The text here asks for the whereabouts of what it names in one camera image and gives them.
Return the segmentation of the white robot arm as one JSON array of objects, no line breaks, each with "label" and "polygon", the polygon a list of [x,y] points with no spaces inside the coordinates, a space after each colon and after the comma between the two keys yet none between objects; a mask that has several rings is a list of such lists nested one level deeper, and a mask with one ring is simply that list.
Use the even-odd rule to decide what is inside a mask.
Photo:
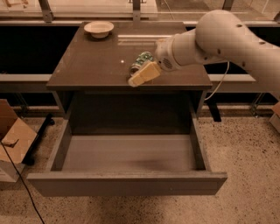
[{"label": "white robot arm", "polygon": [[156,42],[153,61],[146,61],[128,83],[138,87],[190,65],[229,61],[251,74],[267,91],[280,89],[280,47],[257,37],[227,10],[212,10],[196,28]]}]

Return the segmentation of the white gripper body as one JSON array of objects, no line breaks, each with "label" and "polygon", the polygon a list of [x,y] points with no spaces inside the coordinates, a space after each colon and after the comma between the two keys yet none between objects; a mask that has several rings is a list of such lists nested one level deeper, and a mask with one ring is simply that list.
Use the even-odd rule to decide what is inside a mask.
[{"label": "white gripper body", "polygon": [[156,42],[155,61],[166,71],[176,71],[180,65],[175,60],[172,51],[174,37],[161,38]]}]

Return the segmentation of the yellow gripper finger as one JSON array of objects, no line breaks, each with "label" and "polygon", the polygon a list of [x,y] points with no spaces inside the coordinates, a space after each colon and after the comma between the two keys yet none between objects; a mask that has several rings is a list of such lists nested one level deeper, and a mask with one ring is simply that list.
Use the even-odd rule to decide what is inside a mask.
[{"label": "yellow gripper finger", "polygon": [[157,78],[162,72],[159,64],[156,61],[146,61],[128,80],[132,87],[138,87],[147,81]]}]

